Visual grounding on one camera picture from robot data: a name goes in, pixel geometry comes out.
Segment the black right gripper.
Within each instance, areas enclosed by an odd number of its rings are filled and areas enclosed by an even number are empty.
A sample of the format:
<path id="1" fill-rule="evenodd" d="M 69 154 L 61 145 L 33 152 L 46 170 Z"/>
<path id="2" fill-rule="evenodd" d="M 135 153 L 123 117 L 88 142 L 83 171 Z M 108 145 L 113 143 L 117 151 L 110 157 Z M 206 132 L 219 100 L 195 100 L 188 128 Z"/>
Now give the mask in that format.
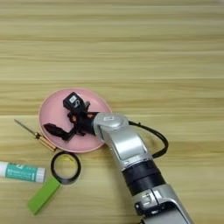
<path id="1" fill-rule="evenodd" d="M 97 112 L 82 112 L 79 114 L 70 112 L 67 116 L 69 121 L 73 124 L 73 128 L 69 132 L 64 131 L 62 128 L 52 123 L 46 123 L 44 128 L 52 135 L 60 137 L 63 141 L 69 141 L 74 135 L 94 135 L 94 119 L 96 115 Z"/>

